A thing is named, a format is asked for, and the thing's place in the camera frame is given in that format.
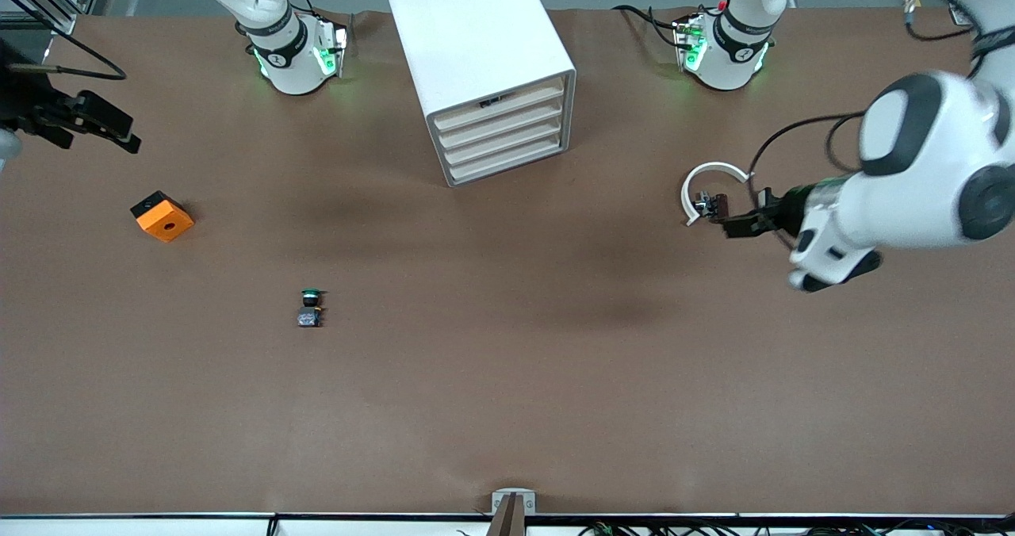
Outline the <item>green push button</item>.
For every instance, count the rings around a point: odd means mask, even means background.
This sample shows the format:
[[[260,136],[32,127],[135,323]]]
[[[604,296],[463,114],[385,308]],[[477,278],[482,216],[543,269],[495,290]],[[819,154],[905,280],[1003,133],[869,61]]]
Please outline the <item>green push button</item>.
[[[326,291],[319,288],[304,288],[301,291],[301,306],[297,311],[298,327],[322,327],[324,325],[325,294]]]

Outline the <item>dark brown small connector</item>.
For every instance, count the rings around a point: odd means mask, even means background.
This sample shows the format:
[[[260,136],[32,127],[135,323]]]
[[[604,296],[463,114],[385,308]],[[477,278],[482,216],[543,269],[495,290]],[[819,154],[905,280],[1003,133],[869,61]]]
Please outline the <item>dark brown small connector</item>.
[[[721,223],[730,214],[728,197],[724,193],[710,195],[706,190],[700,190],[699,195],[692,201],[692,206],[699,219],[710,223]]]

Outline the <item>white table edge rail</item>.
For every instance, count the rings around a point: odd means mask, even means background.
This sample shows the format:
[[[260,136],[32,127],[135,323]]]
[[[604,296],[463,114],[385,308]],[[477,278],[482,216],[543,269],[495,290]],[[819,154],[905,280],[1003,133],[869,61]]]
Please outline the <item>white table edge rail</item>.
[[[1000,515],[538,513],[76,513],[0,515],[0,536],[1015,536]]]

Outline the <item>orange and black block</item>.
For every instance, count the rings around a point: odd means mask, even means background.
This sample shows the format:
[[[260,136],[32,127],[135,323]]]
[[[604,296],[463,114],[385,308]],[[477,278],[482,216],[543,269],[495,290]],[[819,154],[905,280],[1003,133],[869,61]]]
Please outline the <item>orange and black block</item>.
[[[142,232],[164,243],[193,227],[192,216],[162,190],[156,190],[130,208]]]

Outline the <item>brown table cover sheet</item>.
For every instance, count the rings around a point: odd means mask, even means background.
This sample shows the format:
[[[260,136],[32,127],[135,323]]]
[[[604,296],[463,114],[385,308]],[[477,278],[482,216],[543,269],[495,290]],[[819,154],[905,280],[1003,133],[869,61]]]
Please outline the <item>brown table cover sheet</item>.
[[[568,152],[446,185],[392,17],[307,98],[232,21],[75,34],[128,73],[129,155],[36,138],[0,174],[0,514],[1015,511],[1015,233],[797,293],[771,236],[686,228],[683,176],[783,125],[964,72],[891,10],[793,10],[714,93],[616,11],[552,15]],[[130,208],[162,190],[170,243]],[[298,327],[319,288],[322,327]]]

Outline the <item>grey metal edge bracket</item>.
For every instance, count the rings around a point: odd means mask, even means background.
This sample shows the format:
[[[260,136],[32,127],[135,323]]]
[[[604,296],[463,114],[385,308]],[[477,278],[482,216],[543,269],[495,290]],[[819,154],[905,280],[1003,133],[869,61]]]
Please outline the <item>grey metal edge bracket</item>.
[[[498,507],[504,501],[510,499],[514,494],[517,496],[515,498],[515,505],[517,508],[523,510],[524,515],[536,515],[538,514],[537,507],[537,493],[529,488],[498,488],[492,492],[492,511],[490,515],[495,515]]]

